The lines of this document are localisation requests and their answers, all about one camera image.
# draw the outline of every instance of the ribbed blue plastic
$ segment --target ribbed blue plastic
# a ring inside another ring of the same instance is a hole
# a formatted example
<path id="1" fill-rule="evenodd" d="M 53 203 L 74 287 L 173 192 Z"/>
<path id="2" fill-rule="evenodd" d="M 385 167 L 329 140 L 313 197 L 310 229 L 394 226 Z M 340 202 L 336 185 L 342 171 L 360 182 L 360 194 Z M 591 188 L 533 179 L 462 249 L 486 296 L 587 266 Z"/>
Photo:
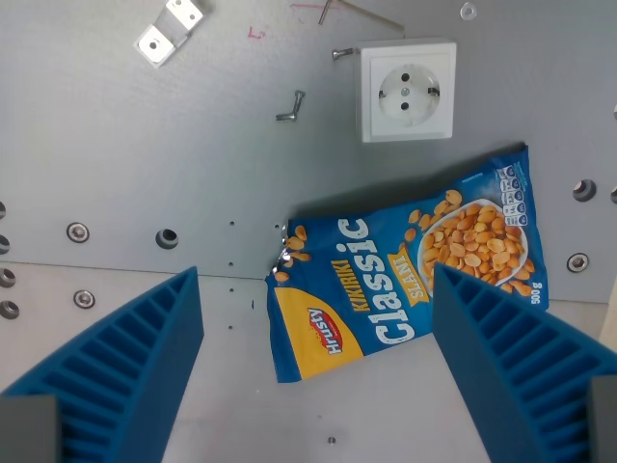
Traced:
<path id="1" fill-rule="evenodd" d="M 202 339 L 194 267 L 98 321 L 3 395 L 58 398 L 64 463 L 158 463 Z"/>
<path id="2" fill-rule="evenodd" d="M 435 268 L 433 332 L 494 463 L 590 460 L 586 397 L 617 355 L 520 298 Z"/>

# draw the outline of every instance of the white power socket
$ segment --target white power socket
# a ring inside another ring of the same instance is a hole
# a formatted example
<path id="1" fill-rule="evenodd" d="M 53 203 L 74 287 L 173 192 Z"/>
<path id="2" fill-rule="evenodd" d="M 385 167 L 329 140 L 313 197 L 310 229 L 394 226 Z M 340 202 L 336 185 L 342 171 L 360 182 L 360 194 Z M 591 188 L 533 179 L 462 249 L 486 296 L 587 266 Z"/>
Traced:
<path id="1" fill-rule="evenodd" d="M 358 131 L 362 141 L 451 138 L 456 43 L 441 39 L 357 46 Z"/>

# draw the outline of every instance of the snack bag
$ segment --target snack bag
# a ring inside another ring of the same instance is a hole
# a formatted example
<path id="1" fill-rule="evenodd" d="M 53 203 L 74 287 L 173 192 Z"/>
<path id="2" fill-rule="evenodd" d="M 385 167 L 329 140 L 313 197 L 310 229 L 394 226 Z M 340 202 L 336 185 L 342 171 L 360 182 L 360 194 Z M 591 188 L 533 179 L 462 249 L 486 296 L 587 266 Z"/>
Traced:
<path id="1" fill-rule="evenodd" d="M 431 333 L 435 264 L 549 306 L 527 148 L 447 190 L 366 215 L 291 220 L 266 278 L 280 382 Z"/>

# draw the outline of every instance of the metal bracket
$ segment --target metal bracket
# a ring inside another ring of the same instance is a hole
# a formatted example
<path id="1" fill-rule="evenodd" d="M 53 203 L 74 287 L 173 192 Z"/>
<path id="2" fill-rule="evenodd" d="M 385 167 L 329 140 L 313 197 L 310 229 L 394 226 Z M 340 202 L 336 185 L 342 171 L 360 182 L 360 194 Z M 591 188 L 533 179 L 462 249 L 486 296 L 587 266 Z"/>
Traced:
<path id="1" fill-rule="evenodd" d="M 135 47 L 151 65 L 159 68 L 202 19 L 203 13 L 191 0 L 170 0 L 154 24 L 137 39 Z"/>

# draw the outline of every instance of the nutrition label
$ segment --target nutrition label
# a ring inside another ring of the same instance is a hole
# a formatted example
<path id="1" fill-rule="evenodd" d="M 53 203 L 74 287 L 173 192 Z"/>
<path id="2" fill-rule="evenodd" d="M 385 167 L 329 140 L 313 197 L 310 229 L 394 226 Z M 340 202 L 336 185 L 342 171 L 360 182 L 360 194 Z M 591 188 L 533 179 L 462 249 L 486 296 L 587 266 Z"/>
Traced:
<path id="1" fill-rule="evenodd" d="M 505 225 L 524 227 L 528 223 L 526 207 L 523 201 L 524 194 L 521 190 L 521 181 L 516 175 L 514 166 L 496 169 L 496 171 L 500 179 L 499 187 L 501 189 Z"/>

